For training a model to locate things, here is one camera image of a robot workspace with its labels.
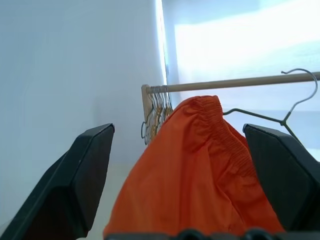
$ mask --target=white wall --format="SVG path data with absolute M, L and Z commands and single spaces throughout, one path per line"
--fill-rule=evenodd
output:
M 153 0 L 0 1 L 0 225 L 77 135 L 114 123 L 100 239 L 145 148 L 141 85 L 162 84 L 155 15 Z

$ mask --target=elastic waistband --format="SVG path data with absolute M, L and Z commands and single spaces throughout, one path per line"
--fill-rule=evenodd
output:
M 197 96 L 190 99 L 199 118 L 198 134 L 203 139 L 215 139 L 231 153 L 231 162 L 245 176 L 256 176 L 256 170 L 246 138 L 223 119 L 223 110 L 217 96 Z

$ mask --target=clothing rack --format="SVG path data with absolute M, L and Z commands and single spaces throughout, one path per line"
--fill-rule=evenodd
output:
M 320 79 L 320 72 L 313 72 L 315 77 Z M 252 78 L 240 78 L 232 80 L 208 81 L 208 82 L 195 82 L 175 85 L 163 86 L 149 86 L 142 85 L 142 104 L 144 112 L 144 121 L 147 121 L 148 114 L 152 111 L 152 102 L 149 94 L 153 93 L 173 93 L 195 90 L 208 90 L 208 89 L 224 89 L 224 88 L 237 88 L 237 87 L 250 87 L 261 85 L 274 85 L 274 84 L 291 84 L 314 81 L 309 74 L 292 74 L 292 75 L 278 75 L 278 76 L 264 76 Z

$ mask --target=window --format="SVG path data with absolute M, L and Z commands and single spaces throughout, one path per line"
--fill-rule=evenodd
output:
M 294 68 L 320 72 L 319 0 L 162 0 L 162 7 L 168 84 L 276 76 Z M 313 90 L 314 83 L 305 82 L 179 92 L 172 99 L 218 95 L 224 111 L 281 119 Z M 245 123 L 287 132 L 242 113 L 225 119 L 240 133 Z M 288 124 L 320 160 L 320 92 L 298 105 Z

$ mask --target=clothing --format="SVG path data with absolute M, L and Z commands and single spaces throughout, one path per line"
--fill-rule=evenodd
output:
M 223 119 L 217 96 L 183 101 L 126 179 L 104 236 L 243 234 L 283 228 L 256 176 L 246 139 Z

